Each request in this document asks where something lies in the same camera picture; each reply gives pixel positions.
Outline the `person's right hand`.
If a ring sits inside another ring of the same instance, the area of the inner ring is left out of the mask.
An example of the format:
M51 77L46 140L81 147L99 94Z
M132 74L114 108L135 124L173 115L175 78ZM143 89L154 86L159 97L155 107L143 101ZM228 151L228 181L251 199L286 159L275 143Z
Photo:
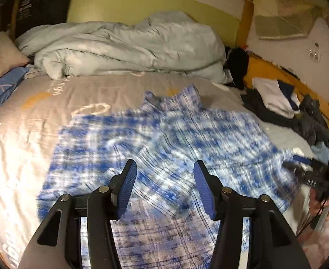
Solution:
M329 207L329 198L320 202L316 197L316 191L311 188L310 195L309 195L309 212L311 216L316 216L317 214L321 214L321 211ZM327 214L326 220L329 220L329 211Z

